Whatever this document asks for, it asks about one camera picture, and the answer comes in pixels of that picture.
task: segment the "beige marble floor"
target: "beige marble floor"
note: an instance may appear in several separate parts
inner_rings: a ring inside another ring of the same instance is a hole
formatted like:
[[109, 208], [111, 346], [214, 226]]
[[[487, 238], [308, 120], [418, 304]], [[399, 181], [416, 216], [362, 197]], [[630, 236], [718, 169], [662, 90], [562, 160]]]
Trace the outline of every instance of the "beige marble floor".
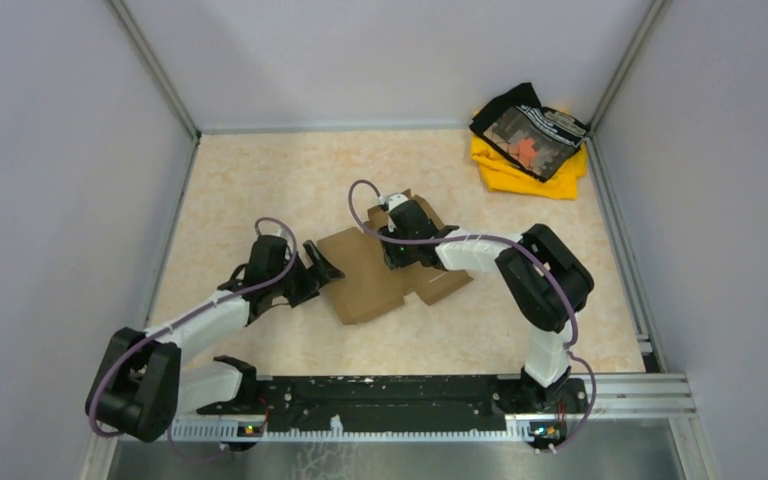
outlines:
[[[552, 227], [596, 282], [574, 350], [598, 372], [643, 371], [590, 179], [579, 181], [576, 201], [490, 193], [468, 145], [465, 130], [204, 137], [152, 323], [197, 306], [247, 261], [257, 217], [281, 218], [300, 241], [352, 226], [346, 193], [353, 180], [367, 178], [382, 192], [412, 188], [443, 220], [472, 231], [518, 233], [536, 222]], [[358, 191], [359, 209], [373, 200]], [[196, 362], [228, 354], [274, 375], [519, 371], [531, 327], [500, 276], [476, 274], [432, 307], [413, 294], [406, 300], [354, 326], [342, 325], [321, 297], [296, 309], [277, 307]]]

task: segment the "metal corner post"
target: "metal corner post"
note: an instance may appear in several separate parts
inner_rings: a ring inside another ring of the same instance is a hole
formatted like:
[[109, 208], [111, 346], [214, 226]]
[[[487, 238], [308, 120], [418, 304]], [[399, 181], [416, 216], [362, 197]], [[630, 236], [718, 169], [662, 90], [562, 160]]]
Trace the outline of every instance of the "metal corner post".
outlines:
[[190, 184], [190, 178], [192, 178], [193, 166], [196, 163], [196, 155], [198, 155], [198, 148], [201, 143], [201, 138], [196, 137], [190, 145], [190, 151], [187, 156], [187, 170], [184, 174], [183, 182], [180, 184], [180, 194], [177, 198], [177, 204], [175, 205], [175, 212], [169, 219], [169, 224], [165, 227], [165, 240], [163, 242], [163, 248], [160, 249], [160, 258], [155, 262], [155, 268], [152, 270], [154, 275], [154, 282], [152, 285], [151, 293], [146, 299], [146, 303], [143, 306], [143, 317], [145, 319], [145, 326], [148, 326], [151, 319], [151, 313], [154, 310], [154, 305], [157, 302], [157, 296], [160, 294], [160, 284], [163, 280], [163, 273], [166, 271], [166, 263], [169, 260], [169, 254], [172, 251], [172, 239], [175, 237], [175, 231], [178, 227], [178, 219], [181, 218], [181, 210], [184, 208], [184, 197], [187, 194], [187, 186]]
[[151, 48], [148, 40], [146, 40], [139, 25], [137, 25], [137, 21], [131, 14], [131, 10], [125, 4], [124, 0], [105, 0], [105, 3], [110, 7], [113, 16], [122, 26], [125, 34], [128, 36], [128, 40], [134, 47], [135, 53], [143, 62], [143, 65], [145, 65], [146, 70], [149, 75], [151, 75], [155, 85], [157, 85], [160, 94], [163, 96], [167, 105], [169, 105], [169, 109], [172, 110], [172, 113], [178, 118], [178, 121], [181, 122], [181, 126], [184, 127], [184, 130], [186, 130], [187, 134], [193, 139], [193, 142], [197, 142], [199, 137], [201, 137], [201, 132], [196, 127], [195, 122], [193, 122], [187, 108], [184, 106], [184, 102], [181, 100], [181, 97], [178, 95], [178, 92], [166, 75], [166, 71], [160, 64], [160, 60], [158, 60], [157, 55], [155, 55], [154, 50]]
[[643, 22], [631, 38], [631, 43], [629, 43], [622, 60], [620, 60], [620, 64], [617, 66], [616, 71], [614, 71], [614, 76], [611, 77], [611, 82], [608, 84], [608, 88], [605, 90], [605, 93], [602, 94], [602, 98], [596, 105], [596, 111], [590, 119], [591, 132], [595, 132], [599, 129], [599, 125], [605, 118], [605, 114], [613, 103], [614, 97], [616, 97], [617, 92], [623, 82], [625, 82], [628, 72], [631, 70], [634, 62], [637, 61], [640, 52], [643, 50], [643, 46], [646, 44], [646, 41], [649, 39], [649, 36], [652, 34], [658, 21], [663, 17], [664, 12], [670, 4], [672, 4], [672, 0], [652, 0], [649, 9], [646, 11], [646, 15], [643, 16]]

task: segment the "flattened cardboard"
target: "flattened cardboard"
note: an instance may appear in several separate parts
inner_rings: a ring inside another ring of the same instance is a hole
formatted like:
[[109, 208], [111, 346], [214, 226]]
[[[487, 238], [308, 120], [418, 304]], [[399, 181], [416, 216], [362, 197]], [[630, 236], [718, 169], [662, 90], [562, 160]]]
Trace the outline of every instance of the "flattened cardboard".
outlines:
[[[438, 227], [445, 225], [437, 212], [419, 195], [414, 198]], [[366, 225], [377, 230], [387, 224], [387, 213], [380, 206], [367, 210]], [[368, 322], [404, 305], [404, 296], [416, 292], [433, 305], [451, 295], [472, 278], [466, 272], [445, 272], [414, 263], [390, 270], [378, 239], [358, 228], [349, 228], [316, 242], [325, 258], [346, 274], [346, 278], [326, 286], [322, 295], [331, 303], [337, 317], [347, 325]]]

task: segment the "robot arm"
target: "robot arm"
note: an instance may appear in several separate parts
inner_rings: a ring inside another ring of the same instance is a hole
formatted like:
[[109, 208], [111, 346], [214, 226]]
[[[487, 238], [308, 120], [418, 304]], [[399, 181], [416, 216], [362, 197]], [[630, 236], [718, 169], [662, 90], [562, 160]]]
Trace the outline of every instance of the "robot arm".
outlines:
[[[385, 243], [385, 260], [393, 268], [419, 261], [442, 270], [501, 273], [532, 330], [524, 373], [539, 387], [538, 397], [551, 397], [569, 375], [565, 344], [572, 338], [572, 326], [555, 290], [534, 265], [509, 245], [482, 239], [477, 232], [454, 226], [438, 228], [415, 200], [395, 194], [382, 198], [389, 214], [385, 231], [379, 233], [405, 240], [454, 238], [475, 239], [394, 248]], [[561, 285], [575, 311], [584, 308], [593, 290], [593, 278], [566, 245], [545, 225], [534, 225], [521, 235], [495, 235], [519, 243], [547, 266]]]
[[[287, 268], [288, 245], [280, 236], [261, 235], [252, 246], [250, 261], [234, 270], [206, 302], [208, 307], [176, 328], [182, 317], [162, 325], [136, 331], [123, 328], [108, 344], [86, 401], [90, 414], [93, 397], [114, 363], [138, 342], [158, 335], [120, 367], [100, 393], [96, 419], [139, 440], [150, 442], [160, 436], [178, 414], [205, 405], [254, 394], [246, 389], [256, 377], [254, 367], [229, 357], [217, 357], [208, 365], [187, 369], [186, 365], [226, 335], [258, 319], [283, 296], [295, 307], [319, 295], [326, 284], [343, 278], [313, 245], [304, 243], [311, 266], [297, 260], [281, 281], [270, 287], [235, 298], [233, 292], [276, 277]], [[243, 278], [239, 275], [245, 271]]]

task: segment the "gray wall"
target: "gray wall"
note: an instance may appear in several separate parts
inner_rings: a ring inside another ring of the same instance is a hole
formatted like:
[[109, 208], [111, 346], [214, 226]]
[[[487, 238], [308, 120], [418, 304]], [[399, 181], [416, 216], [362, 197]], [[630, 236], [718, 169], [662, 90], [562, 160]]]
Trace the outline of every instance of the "gray wall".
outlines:
[[195, 122], [463, 125], [531, 80], [587, 119], [650, 0], [128, 0]]
[[141, 325], [189, 140], [101, 0], [0, 2], [0, 479], [74, 478]]
[[675, 2], [598, 132], [724, 478], [768, 478], [768, 2]]

